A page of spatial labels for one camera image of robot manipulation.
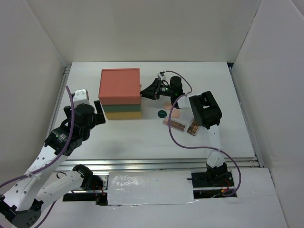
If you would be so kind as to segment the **green drawer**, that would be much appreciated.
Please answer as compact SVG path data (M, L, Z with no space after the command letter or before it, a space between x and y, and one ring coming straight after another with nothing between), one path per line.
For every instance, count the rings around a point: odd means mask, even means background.
M115 113L115 112L140 112L140 104L114 104L114 105L102 105L103 110L106 113Z

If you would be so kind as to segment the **salmon top drawer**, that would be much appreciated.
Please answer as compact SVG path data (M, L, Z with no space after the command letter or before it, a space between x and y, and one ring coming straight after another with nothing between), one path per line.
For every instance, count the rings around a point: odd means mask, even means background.
M139 68L138 68L138 82L139 82L139 99L141 99L142 84L141 84L141 74L140 74L140 69Z

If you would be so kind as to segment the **round peach powder puff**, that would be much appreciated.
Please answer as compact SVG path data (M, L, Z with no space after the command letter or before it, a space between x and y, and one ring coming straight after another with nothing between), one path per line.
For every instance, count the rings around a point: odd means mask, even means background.
M165 103L163 103L163 108L164 108L165 110L170 110L171 107L172 107L172 104L171 104L170 102L165 102Z

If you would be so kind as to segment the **dark green round puff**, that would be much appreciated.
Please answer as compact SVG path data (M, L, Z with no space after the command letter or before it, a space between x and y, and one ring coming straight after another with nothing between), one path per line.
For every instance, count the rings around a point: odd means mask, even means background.
M165 110L159 110L157 115L159 118L165 118L167 116L167 112Z

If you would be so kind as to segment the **rounded peach makeup sponge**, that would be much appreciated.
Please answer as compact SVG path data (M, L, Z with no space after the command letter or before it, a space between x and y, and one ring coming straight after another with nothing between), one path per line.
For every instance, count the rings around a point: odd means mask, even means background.
M176 108L174 108L173 110L172 110L172 113L171 113L171 117L172 118L179 118L180 117L180 115L181 115L181 113L180 113L180 110L179 109L176 109Z

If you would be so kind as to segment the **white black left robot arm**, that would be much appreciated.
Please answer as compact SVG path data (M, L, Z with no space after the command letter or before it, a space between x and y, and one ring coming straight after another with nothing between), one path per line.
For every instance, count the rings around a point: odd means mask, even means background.
M94 105L66 106L64 112L67 118L52 130L26 173L0 198L1 214L17 228L32 227L43 210L71 190L101 190L104 185L100 177L82 164L45 185L52 173L89 138L91 129L105 123L99 101Z

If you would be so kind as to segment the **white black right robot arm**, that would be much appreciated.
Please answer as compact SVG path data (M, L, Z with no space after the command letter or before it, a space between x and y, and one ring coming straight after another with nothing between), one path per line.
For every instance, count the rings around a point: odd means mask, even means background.
M158 100L161 96L167 96L171 100L171 108L168 116L169 134L173 142L184 149L208 149L211 150L207 156L206 181L212 185L219 185L227 176L228 167L225 157L228 154L220 149L219 124L222 118L222 111L216 102L213 94L206 91L200 95L190 95L193 91L189 82L180 74L171 71L175 76L170 81L164 80L164 72L160 72L158 77L150 86L140 92L141 96L150 100ZM182 103L190 107L194 120L199 127L203 127L209 134L211 146L183 146L178 143L171 132L172 113L174 108L182 108Z

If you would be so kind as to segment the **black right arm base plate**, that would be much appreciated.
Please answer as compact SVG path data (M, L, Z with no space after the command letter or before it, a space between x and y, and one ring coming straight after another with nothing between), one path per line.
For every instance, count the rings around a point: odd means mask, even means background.
M194 188L234 187L231 172L227 172L225 175L215 179L212 179L206 172L194 172L191 174L191 181Z

